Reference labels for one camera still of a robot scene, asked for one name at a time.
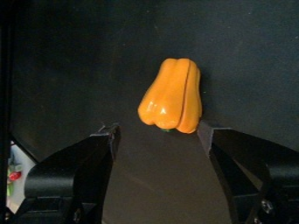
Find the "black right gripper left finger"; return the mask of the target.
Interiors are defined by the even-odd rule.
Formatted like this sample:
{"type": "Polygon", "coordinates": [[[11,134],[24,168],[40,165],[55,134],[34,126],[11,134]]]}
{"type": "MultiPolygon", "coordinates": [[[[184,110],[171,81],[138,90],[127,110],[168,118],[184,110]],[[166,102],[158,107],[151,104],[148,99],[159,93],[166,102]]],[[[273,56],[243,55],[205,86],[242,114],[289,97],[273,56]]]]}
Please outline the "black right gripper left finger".
{"type": "Polygon", "coordinates": [[[102,224],[120,128],[104,126],[28,172],[24,200],[6,224],[102,224]]]}

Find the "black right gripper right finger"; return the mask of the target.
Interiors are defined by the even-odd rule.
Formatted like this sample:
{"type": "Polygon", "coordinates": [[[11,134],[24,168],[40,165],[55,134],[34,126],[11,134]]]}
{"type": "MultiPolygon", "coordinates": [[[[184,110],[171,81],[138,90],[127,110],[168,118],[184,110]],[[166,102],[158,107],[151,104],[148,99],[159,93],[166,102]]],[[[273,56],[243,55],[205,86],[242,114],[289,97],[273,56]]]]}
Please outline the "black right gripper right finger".
{"type": "Polygon", "coordinates": [[[198,135],[231,223],[299,224],[299,152],[207,121],[198,135]]]}

